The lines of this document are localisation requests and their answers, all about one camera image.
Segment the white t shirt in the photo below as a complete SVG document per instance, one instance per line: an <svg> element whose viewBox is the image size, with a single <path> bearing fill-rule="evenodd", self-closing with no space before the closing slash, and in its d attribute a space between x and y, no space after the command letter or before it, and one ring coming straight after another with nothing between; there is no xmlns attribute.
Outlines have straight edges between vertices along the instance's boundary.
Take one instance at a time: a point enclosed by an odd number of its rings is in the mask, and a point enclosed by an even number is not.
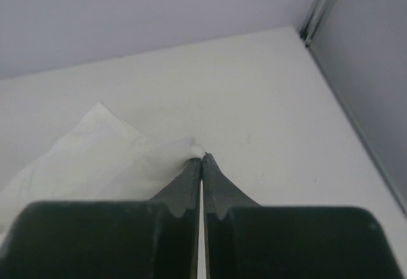
<svg viewBox="0 0 407 279"><path fill-rule="evenodd" d="M193 137L157 142L98 103L1 191L1 235L44 200L147 200L205 151Z"/></svg>

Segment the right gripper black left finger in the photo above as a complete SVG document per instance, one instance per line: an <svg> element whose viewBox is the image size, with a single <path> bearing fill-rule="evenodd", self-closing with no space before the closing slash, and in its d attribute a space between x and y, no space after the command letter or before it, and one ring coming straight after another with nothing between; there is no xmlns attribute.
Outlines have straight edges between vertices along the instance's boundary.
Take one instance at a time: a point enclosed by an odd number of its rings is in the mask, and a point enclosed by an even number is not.
<svg viewBox="0 0 407 279"><path fill-rule="evenodd" d="M200 217L201 161L182 172L148 203L155 207L150 278L196 278Z"/></svg>

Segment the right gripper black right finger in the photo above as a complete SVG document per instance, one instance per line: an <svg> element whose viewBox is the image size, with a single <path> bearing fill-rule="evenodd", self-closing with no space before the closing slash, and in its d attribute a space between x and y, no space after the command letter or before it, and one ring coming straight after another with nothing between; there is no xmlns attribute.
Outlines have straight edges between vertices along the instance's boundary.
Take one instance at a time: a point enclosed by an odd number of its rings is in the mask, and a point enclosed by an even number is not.
<svg viewBox="0 0 407 279"><path fill-rule="evenodd" d="M259 207L260 204L223 174L210 153L202 160L202 182L206 277L233 278L237 263L228 211L234 207Z"/></svg>

